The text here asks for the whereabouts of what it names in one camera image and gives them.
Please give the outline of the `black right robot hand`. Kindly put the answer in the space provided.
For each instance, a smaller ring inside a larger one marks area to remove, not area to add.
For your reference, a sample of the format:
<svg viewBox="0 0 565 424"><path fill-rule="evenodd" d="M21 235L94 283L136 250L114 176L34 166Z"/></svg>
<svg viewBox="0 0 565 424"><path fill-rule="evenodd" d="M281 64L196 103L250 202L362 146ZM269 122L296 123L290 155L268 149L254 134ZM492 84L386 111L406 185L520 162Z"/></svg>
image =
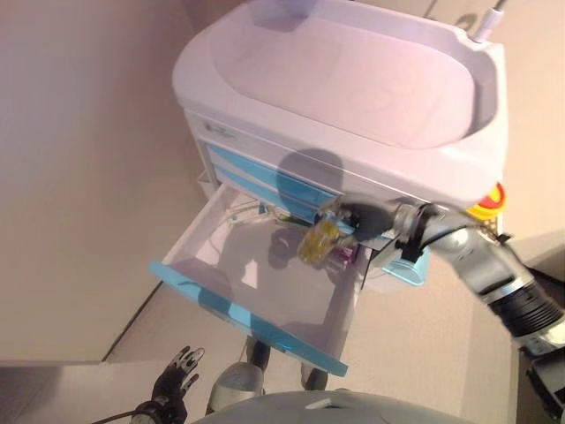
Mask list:
<svg viewBox="0 0 565 424"><path fill-rule="evenodd" d="M314 217L314 224L334 216L352 231L340 236L338 246L367 244L394 226L399 204L375 199L364 194L344 194L321 206Z"/></svg>

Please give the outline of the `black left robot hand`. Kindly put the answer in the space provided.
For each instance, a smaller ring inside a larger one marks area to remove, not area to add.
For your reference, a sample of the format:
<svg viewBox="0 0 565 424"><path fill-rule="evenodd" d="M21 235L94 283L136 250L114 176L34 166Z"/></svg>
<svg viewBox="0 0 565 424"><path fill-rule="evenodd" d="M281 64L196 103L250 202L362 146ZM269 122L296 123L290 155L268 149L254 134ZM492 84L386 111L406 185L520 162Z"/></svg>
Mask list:
<svg viewBox="0 0 565 424"><path fill-rule="evenodd" d="M155 381L151 399L163 405L183 400L200 377L195 369L204 353L205 349L202 347L182 348Z"/></svg>

